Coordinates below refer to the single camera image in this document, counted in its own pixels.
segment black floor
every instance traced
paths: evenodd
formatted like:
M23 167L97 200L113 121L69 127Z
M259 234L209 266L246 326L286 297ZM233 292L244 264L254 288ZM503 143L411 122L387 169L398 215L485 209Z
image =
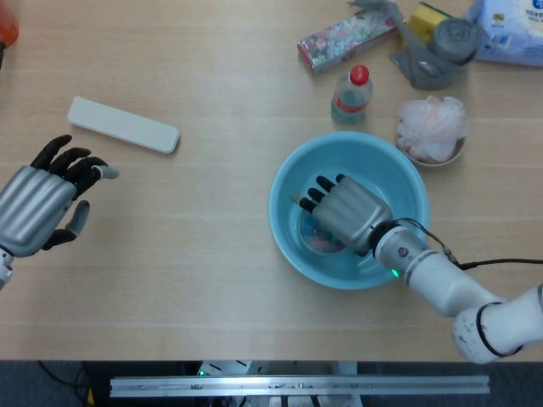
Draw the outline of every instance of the black floor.
M148 373L146 364L126 365L134 376L156 375L160 364L154 365ZM47 367L58 377L73 382L81 369L78 362L47 362ZM100 365L90 364L94 371L103 370ZM474 396L431 396L431 397L370 397L364 398L364 407L541 407L543 406L543 364L493 364L477 366L470 364L397 364L360 363L359 374L383 375L478 375L490 376L491 395ZM87 382L84 372L79 375L79 383ZM119 405L97 403L97 407ZM75 390L54 381L36 362L0 362L0 406L2 407L79 407L81 401Z

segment light blue plastic bowl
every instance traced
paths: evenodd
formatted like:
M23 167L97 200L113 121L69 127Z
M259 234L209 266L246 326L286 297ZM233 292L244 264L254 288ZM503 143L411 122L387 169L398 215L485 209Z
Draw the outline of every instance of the light blue plastic bowl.
M271 184L268 219L275 242L290 264L322 285L343 290L376 287L393 276L372 255L365 258L346 248L323 254L309 248L299 232L302 209L292 195L306 195L316 176L334 180L339 173L359 181L381 197L394 217L410 217L428 227L430 208L421 176L396 147L366 133L338 131L296 149Z

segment light wood surface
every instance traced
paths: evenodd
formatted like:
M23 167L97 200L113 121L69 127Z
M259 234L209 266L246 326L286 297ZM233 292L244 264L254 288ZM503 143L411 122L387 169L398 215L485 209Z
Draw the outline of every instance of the light wood surface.
M468 1L433 1L460 15ZM20 39L0 85L0 185L63 133L120 169L86 196L70 245L14 262L0 294L0 358L74 360L460 360L451 320L398 282L321 287L277 251L266 218L278 166L343 128L329 113L348 65L315 80L295 44L350 13L337 0L12 1ZM406 15L414 0L401 1ZM389 141L413 90L395 41L354 62L375 93L355 128ZM462 159L423 171L432 229L462 260L542 257L543 71L473 63L454 87L473 134ZM181 129L171 156L81 129L75 95ZM515 297L538 266L473 270ZM543 360L543 347L512 360Z

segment robotic hand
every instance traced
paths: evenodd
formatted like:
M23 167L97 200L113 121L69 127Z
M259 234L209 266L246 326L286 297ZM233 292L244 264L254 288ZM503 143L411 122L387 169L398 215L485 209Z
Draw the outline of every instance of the robotic hand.
M70 140L69 135L52 140L0 192L0 289L11 278L14 257L32 256L41 248L75 240L87 221L88 201L77 204L64 229L55 230L56 226L94 183L119 175L102 159L88 157L91 152L86 148L71 148L53 160Z
M466 359L488 363L543 341L543 284L507 302L394 221L387 204L358 182L342 174L336 182L318 176L328 194L310 188L311 199L299 206L359 255L372 251L441 315L456 317L453 341Z

